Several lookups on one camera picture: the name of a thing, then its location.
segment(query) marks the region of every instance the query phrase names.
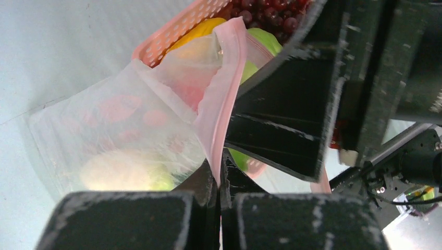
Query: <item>plastic basket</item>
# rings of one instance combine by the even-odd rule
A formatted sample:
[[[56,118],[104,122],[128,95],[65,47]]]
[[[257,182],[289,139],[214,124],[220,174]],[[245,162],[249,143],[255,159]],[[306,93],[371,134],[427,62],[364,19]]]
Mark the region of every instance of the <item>plastic basket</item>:
[[[221,13],[230,2],[232,0],[196,0],[142,42],[133,52],[132,59],[140,59],[149,67],[155,67],[178,39],[201,21]]]

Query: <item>bunch of grapes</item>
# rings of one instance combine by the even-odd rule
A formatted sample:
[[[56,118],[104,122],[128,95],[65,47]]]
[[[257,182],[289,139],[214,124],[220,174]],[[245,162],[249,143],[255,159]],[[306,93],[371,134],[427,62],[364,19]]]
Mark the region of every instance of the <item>bunch of grapes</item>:
[[[311,0],[233,0],[230,17],[240,17],[247,28],[272,33],[281,44],[287,42],[305,15]]]

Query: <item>perforated basket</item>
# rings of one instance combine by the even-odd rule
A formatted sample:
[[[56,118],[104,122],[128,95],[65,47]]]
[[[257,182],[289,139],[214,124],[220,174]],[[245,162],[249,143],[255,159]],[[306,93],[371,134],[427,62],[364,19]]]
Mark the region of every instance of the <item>perforated basket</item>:
[[[178,39],[201,21],[218,16],[230,6],[230,2],[232,0],[196,0],[141,43],[133,52],[132,59],[140,59],[144,64],[155,67]]]

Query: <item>translucent bag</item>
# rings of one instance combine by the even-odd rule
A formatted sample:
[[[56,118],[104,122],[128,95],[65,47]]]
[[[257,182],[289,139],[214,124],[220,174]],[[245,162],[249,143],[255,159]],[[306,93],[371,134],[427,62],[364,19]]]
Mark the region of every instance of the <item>translucent bag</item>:
[[[60,195],[171,190],[205,158],[219,184],[224,138],[247,56],[240,18],[30,118]]]

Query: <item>table surface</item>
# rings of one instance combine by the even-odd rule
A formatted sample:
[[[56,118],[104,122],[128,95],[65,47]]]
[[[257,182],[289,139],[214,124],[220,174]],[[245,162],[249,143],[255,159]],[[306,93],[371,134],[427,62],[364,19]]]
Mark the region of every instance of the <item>table surface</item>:
[[[192,1],[0,1],[0,250],[33,248],[58,201],[29,116],[119,72],[139,43]],[[336,151],[326,168],[329,178],[345,169]],[[310,191],[274,168],[256,182],[272,193]]]

